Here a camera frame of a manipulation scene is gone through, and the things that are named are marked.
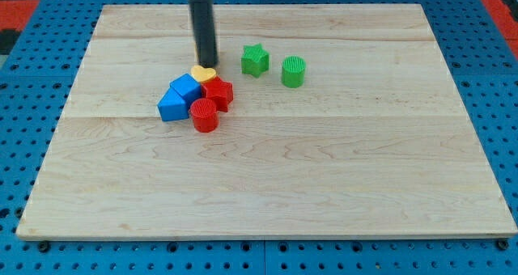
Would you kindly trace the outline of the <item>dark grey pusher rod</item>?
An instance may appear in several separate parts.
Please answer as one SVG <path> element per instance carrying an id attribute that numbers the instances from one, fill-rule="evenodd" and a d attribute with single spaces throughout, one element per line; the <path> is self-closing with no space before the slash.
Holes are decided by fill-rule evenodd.
<path id="1" fill-rule="evenodd" d="M 219 63 L 213 8 L 214 0 L 189 0 L 197 63 L 205 68 Z"/>

